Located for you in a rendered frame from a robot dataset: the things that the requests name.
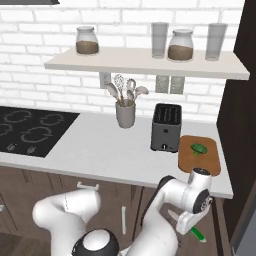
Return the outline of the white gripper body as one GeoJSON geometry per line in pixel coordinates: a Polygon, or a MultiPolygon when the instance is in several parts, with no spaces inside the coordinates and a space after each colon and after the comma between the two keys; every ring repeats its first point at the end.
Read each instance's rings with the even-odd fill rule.
{"type": "Polygon", "coordinates": [[[183,212],[178,218],[176,231],[181,235],[187,234],[206,214],[207,211],[198,214],[183,212]]]}

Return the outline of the brown wooden cutting board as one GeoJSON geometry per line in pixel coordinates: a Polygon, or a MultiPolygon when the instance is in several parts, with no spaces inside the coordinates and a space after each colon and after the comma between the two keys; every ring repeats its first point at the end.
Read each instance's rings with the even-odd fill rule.
{"type": "Polygon", "coordinates": [[[221,167],[216,142],[208,137],[183,135],[180,138],[178,167],[186,173],[190,173],[195,167],[203,168],[212,176],[218,176],[221,172],[221,167]],[[190,148],[194,143],[203,144],[208,149],[208,152],[195,156],[190,148]]]}

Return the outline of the green broccoli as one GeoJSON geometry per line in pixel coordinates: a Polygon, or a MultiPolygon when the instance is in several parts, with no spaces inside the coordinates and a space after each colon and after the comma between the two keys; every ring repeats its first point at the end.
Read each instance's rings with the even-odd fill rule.
{"type": "Polygon", "coordinates": [[[199,154],[206,154],[208,152],[208,149],[203,144],[194,143],[190,148],[193,150],[195,156],[199,154]]]}

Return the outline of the brown drawer front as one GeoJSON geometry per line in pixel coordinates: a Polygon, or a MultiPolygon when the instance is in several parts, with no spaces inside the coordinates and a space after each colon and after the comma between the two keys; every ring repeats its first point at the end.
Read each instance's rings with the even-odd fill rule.
{"type": "Polygon", "coordinates": [[[80,178],[68,175],[58,175],[60,181],[60,187],[66,191],[77,189],[78,181],[81,181],[84,185],[95,186],[99,184],[98,192],[101,198],[113,197],[119,199],[123,206],[135,210],[138,208],[139,199],[141,194],[141,188],[136,185],[80,178]]]}

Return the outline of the dark grey toaster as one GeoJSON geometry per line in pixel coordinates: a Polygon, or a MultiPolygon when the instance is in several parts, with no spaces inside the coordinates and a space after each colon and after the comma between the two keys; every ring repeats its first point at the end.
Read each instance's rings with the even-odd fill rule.
{"type": "Polygon", "coordinates": [[[157,103],[152,119],[151,149],[176,153],[179,149],[181,125],[180,105],[157,103]]]}

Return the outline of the tall dark brown cabinet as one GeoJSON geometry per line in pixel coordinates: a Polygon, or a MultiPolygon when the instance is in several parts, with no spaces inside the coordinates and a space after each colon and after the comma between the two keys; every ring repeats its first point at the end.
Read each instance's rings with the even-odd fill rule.
{"type": "Polygon", "coordinates": [[[256,181],[256,0],[245,0],[233,52],[250,73],[249,80],[227,80],[217,119],[233,188],[224,201],[229,239],[256,181]]]}

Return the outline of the grey utensil pot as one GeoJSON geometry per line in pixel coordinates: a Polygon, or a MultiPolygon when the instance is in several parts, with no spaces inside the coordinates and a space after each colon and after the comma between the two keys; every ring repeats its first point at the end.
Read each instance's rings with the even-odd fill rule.
{"type": "Polygon", "coordinates": [[[116,119],[121,128],[131,128],[135,123],[136,104],[131,100],[125,99],[125,105],[121,106],[119,103],[115,104],[116,119]]]}

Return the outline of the metal whisk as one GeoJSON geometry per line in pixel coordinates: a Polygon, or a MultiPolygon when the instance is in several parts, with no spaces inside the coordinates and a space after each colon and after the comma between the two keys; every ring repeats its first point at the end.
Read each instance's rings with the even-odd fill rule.
{"type": "Polygon", "coordinates": [[[121,74],[114,76],[114,84],[120,93],[120,98],[123,99],[124,78],[121,74]]]}

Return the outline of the brown cupboard run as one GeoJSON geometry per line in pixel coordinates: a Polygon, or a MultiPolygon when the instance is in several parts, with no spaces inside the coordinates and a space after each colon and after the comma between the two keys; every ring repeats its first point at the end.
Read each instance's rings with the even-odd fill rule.
{"type": "Polygon", "coordinates": [[[33,221],[35,203],[62,190],[60,176],[0,166],[0,232],[50,241],[33,221]]]}

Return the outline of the glass jar with brown contents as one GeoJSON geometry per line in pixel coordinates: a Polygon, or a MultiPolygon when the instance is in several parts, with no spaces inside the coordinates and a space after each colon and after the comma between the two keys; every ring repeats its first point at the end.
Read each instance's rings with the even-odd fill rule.
{"type": "Polygon", "coordinates": [[[99,52],[98,39],[93,26],[77,28],[76,51],[82,55],[93,55],[99,52]]]}
{"type": "Polygon", "coordinates": [[[170,40],[167,56],[172,61],[190,61],[193,58],[193,31],[189,29],[175,29],[170,40]]]}

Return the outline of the black hob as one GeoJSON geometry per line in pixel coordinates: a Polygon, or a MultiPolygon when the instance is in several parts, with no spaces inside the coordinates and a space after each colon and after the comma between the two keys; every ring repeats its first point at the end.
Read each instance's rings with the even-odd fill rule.
{"type": "Polygon", "coordinates": [[[0,152],[45,158],[78,116],[0,106],[0,152]]]}

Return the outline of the clear drinking glass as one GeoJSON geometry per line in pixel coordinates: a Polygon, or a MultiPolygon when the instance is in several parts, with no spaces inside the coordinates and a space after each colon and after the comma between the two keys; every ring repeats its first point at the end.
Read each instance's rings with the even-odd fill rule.
{"type": "Polygon", "coordinates": [[[208,25],[205,59],[218,61],[225,39],[228,25],[226,23],[210,23],[208,25]]]}
{"type": "Polygon", "coordinates": [[[151,24],[153,58],[163,58],[165,56],[168,28],[169,24],[166,22],[154,22],[151,24]]]}

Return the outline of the dark range hood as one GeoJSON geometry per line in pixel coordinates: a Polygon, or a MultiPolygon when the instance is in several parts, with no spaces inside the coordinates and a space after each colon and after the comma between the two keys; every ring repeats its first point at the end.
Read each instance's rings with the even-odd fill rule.
{"type": "Polygon", "coordinates": [[[58,5],[59,0],[0,0],[0,5],[58,5]]]}

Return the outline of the grey wall outlet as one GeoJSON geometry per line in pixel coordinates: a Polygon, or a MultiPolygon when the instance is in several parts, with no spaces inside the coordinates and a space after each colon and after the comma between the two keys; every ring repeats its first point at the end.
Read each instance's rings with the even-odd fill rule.
{"type": "Polygon", "coordinates": [[[184,90],[184,77],[172,76],[171,77],[171,85],[170,85],[170,93],[171,94],[182,94],[184,90]]]}
{"type": "Polygon", "coordinates": [[[169,77],[168,76],[156,76],[155,92],[156,93],[167,93],[169,88],[169,77]]]}

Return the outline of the beige wall shelf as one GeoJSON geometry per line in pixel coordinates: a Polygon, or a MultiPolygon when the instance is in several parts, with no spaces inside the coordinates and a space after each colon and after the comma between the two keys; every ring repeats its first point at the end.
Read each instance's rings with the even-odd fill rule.
{"type": "Polygon", "coordinates": [[[205,52],[195,50],[193,59],[176,62],[154,59],[151,50],[142,48],[102,47],[96,55],[79,55],[75,48],[55,56],[44,64],[46,69],[127,73],[160,76],[248,80],[249,71],[233,52],[222,52],[218,61],[207,61],[205,52]]]}

